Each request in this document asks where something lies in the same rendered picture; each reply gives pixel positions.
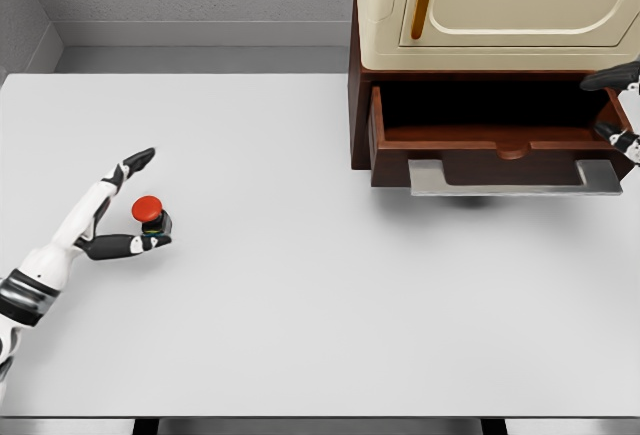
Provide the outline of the cream and brown cabinet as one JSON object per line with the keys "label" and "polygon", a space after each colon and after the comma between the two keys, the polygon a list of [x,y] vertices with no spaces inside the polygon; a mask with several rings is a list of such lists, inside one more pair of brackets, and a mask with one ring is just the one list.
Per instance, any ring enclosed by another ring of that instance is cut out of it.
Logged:
{"label": "cream and brown cabinet", "polygon": [[[640,56],[640,15],[616,48],[405,47],[401,30],[407,0],[354,0],[349,61],[351,165],[369,165],[366,113],[378,74],[426,71],[591,71]],[[429,0],[417,0],[411,35],[419,38]]]}

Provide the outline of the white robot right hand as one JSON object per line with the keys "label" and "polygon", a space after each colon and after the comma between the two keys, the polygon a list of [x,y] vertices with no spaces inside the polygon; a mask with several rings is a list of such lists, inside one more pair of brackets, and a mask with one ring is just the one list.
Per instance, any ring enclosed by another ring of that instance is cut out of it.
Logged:
{"label": "white robot right hand", "polygon": [[[584,91],[615,89],[635,90],[640,94],[640,60],[634,60],[587,75],[579,84]],[[606,139],[636,166],[640,166],[640,134],[608,122],[597,122],[595,132]]]}

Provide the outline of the red push-button switch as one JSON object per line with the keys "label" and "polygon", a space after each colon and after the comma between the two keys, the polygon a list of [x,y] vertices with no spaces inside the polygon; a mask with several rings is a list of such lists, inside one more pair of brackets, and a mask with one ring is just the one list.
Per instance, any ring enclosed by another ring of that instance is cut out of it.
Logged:
{"label": "red push-button switch", "polygon": [[172,219],[161,200],[152,195],[138,198],[131,207],[131,214],[141,223],[144,236],[170,236]]}

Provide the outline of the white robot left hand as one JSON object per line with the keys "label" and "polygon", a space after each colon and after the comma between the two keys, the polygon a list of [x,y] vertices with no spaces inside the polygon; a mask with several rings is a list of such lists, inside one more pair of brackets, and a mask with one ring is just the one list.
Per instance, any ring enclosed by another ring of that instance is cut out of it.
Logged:
{"label": "white robot left hand", "polygon": [[167,233],[152,235],[96,236],[96,227],[123,184],[143,170],[155,156],[153,147],[120,162],[91,185],[63,220],[51,241],[32,251],[20,270],[29,276],[60,286],[69,275],[73,259],[86,253],[93,260],[136,256],[172,242]]}

